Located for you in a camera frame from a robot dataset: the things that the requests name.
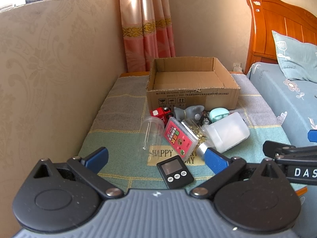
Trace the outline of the white plastic jar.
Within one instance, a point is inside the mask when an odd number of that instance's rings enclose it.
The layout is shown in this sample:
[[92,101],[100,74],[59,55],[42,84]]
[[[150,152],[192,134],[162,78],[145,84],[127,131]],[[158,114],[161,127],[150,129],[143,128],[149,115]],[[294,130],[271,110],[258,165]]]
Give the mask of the white plastic jar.
[[220,153],[228,151],[250,136],[248,126],[238,112],[204,125],[202,129],[212,141],[213,148]]

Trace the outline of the mint green earbud case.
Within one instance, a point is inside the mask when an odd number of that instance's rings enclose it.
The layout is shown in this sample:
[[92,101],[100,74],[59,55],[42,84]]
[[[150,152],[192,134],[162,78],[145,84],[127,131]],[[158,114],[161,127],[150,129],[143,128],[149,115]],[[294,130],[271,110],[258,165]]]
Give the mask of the mint green earbud case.
[[216,121],[219,121],[228,115],[230,115],[229,110],[223,107],[218,107],[210,110],[208,117],[212,123],[215,123]]

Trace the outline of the capsule bottle silver cap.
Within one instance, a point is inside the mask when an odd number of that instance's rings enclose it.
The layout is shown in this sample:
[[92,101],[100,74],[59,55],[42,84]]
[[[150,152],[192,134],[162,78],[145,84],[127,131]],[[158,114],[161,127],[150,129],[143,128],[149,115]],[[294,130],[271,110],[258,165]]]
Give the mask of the capsule bottle silver cap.
[[204,161],[207,149],[214,146],[210,137],[192,119],[184,119],[181,124],[197,140],[193,151]]

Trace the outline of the correction tape dispenser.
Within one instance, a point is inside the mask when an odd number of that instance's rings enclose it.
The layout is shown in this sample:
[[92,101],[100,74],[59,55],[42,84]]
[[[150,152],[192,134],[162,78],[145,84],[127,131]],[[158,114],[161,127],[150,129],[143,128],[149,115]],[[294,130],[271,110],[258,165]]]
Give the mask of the correction tape dispenser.
[[212,121],[209,118],[208,112],[203,112],[199,125],[205,126],[205,125],[210,125],[211,123]]

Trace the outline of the pink refill card case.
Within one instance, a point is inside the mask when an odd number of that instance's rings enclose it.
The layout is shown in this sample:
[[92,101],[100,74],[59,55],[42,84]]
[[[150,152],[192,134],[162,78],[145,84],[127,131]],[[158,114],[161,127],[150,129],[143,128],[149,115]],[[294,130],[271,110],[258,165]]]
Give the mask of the pink refill card case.
[[174,117],[169,118],[164,137],[184,162],[190,158],[198,144],[198,139]]

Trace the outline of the black digital timer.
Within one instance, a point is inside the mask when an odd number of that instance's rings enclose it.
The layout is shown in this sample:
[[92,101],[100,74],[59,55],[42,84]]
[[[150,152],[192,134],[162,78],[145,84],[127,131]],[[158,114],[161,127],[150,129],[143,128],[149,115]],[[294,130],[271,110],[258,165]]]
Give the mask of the black digital timer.
[[194,182],[194,178],[179,155],[156,164],[168,189],[181,189]]

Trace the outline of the clear plastic cup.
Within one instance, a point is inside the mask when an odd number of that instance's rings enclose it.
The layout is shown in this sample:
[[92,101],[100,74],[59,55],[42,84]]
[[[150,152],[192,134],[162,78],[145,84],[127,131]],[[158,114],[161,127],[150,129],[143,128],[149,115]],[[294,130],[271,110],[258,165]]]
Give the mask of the clear plastic cup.
[[137,140],[139,155],[159,157],[164,128],[164,122],[157,117],[146,117],[143,120]]

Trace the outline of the blue floral bed sheet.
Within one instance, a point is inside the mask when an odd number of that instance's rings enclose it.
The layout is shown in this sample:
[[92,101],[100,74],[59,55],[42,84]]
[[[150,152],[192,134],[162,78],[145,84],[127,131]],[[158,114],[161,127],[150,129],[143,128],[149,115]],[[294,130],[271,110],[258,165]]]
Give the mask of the blue floral bed sheet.
[[[288,79],[278,64],[254,63],[247,77],[271,107],[291,145],[315,146],[308,133],[316,130],[316,83]],[[300,196],[302,209],[294,226],[300,237],[316,237],[316,186]]]

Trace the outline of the light blue pillow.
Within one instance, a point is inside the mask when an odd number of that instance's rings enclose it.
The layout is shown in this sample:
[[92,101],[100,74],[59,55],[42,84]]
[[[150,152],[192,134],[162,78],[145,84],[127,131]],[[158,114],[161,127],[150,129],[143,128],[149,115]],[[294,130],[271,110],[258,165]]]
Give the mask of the light blue pillow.
[[278,64],[290,80],[316,83],[316,45],[272,31]]

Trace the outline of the grey elephant figure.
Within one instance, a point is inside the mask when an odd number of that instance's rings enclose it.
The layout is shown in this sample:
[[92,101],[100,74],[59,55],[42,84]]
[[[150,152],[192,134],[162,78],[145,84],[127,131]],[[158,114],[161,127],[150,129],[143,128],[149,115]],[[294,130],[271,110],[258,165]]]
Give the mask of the grey elephant figure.
[[202,105],[189,106],[186,109],[174,107],[174,116],[178,121],[192,119],[195,122],[199,122],[204,110],[205,108]]

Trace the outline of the red toy train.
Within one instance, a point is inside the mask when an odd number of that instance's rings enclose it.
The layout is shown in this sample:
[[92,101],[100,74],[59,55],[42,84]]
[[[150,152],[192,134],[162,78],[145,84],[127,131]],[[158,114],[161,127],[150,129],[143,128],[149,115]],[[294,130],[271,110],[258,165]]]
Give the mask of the red toy train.
[[155,110],[150,111],[150,115],[152,117],[157,117],[161,119],[166,126],[170,117],[174,116],[174,113],[171,111],[169,107],[158,107]]

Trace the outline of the cardboard box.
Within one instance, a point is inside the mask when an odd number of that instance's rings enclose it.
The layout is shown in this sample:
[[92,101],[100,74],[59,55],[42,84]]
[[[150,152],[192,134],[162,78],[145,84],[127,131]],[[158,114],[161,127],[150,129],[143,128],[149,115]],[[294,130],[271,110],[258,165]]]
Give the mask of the cardboard box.
[[148,109],[202,105],[206,111],[234,110],[240,86],[218,58],[174,57],[151,63],[146,87]]

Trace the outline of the wooden bed headboard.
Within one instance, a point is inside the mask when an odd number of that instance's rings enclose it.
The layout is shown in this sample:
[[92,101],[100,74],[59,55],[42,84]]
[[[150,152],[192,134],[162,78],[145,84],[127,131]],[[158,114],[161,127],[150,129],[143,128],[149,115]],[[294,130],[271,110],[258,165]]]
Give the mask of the wooden bed headboard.
[[251,10],[251,31],[244,73],[256,62],[277,63],[272,31],[316,44],[316,16],[281,0],[246,0]]

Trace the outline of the pink curtain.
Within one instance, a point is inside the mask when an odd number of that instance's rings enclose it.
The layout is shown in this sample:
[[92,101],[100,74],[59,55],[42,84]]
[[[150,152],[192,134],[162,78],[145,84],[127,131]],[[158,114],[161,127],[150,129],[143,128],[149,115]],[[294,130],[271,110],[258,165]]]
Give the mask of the pink curtain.
[[153,59],[175,56],[169,0],[119,0],[127,70],[148,71]]

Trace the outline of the wall socket plug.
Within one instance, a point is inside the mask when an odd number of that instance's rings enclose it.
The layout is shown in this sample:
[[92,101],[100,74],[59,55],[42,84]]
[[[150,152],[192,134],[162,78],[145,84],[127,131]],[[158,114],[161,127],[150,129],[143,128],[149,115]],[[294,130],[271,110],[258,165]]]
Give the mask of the wall socket plug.
[[234,62],[233,63],[233,71],[236,73],[243,73],[242,63]]

